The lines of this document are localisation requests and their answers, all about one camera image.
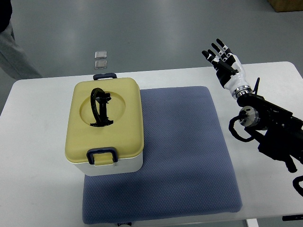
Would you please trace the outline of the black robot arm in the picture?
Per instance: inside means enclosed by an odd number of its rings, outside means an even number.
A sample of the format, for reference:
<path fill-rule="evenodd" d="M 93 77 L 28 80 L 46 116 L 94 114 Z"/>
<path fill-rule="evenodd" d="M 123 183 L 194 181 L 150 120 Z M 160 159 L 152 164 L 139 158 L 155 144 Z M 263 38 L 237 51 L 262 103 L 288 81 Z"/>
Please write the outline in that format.
<path fill-rule="evenodd" d="M 256 140 L 259 152 L 284 162 L 288 171 L 295 173 L 293 158 L 303 162 L 303 121 L 257 95 L 259 81 L 253 91 L 237 98 L 242 109 L 230 120 L 229 131 L 239 141 Z"/>

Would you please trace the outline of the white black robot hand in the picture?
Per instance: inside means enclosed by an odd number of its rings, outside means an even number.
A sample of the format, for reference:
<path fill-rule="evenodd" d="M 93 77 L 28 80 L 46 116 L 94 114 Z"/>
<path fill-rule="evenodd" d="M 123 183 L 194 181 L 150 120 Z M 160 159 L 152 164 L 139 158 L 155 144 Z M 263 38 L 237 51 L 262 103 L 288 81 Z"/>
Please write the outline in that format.
<path fill-rule="evenodd" d="M 212 50 L 202 51 L 202 54 L 213 68 L 216 70 L 216 76 L 221 86 L 230 91 L 234 99 L 241 95 L 252 92 L 252 89 L 246 81 L 246 72 L 234 53 L 220 39 L 211 44 Z"/>

